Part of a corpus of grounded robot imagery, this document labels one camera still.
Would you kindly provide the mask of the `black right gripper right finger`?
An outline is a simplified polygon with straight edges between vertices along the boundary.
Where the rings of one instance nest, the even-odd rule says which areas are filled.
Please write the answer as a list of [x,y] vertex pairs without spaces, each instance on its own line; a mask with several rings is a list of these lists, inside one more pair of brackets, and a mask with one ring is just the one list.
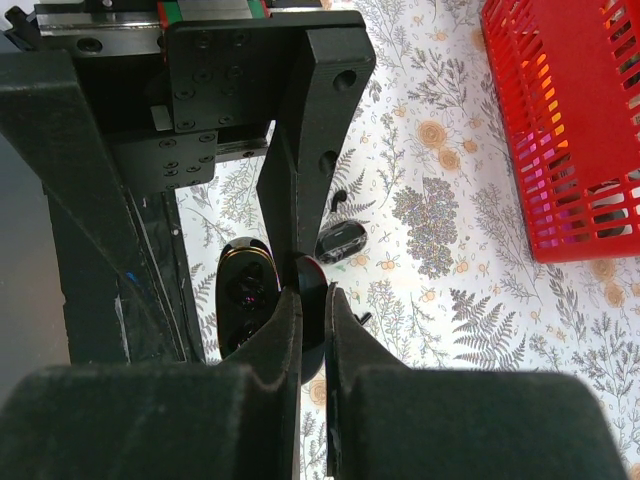
[[327,472],[336,479],[623,479],[588,388],[564,374],[412,369],[331,285]]

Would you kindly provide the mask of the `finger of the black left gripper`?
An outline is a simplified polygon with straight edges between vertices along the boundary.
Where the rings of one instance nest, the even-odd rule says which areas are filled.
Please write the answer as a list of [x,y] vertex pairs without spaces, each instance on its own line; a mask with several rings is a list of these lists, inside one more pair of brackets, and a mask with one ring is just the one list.
[[279,280],[296,283],[295,258],[315,248],[337,160],[375,67],[363,27],[302,37],[257,184]]
[[144,96],[158,58],[1,58],[1,131],[43,185],[74,363],[200,362],[172,134]]

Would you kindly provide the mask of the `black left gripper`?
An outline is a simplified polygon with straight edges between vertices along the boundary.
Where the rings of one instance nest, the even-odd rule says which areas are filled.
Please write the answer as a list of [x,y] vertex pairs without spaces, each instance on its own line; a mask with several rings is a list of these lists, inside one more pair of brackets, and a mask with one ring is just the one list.
[[158,58],[145,112],[153,133],[181,141],[181,187],[210,181],[219,163],[266,153],[306,31],[366,30],[360,14],[318,1],[38,1],[1,17],[4,38],[23,51]]

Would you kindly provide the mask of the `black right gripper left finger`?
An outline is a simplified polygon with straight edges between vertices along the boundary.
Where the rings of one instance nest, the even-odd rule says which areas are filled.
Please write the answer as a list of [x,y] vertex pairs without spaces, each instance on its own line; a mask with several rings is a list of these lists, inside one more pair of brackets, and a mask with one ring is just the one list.
[[24,378],[1,410],[5,479],[296,479],[302,307],[291,289],[214,366],[75,365]]

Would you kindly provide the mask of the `glossy black earbud charging case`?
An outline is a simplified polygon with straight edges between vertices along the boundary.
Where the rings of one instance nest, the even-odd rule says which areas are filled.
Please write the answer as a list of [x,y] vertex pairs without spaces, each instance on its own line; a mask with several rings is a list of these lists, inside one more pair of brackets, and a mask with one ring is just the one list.
[[[325,298],[328,281],[310,256],[295,259],[303,311],[301,382],[308,383],[324,360]],[[216,322],[220,355],[234,353],[273,315],[280,296],[276,266],[267,245],[240,237],[223,248],[216,272]]]

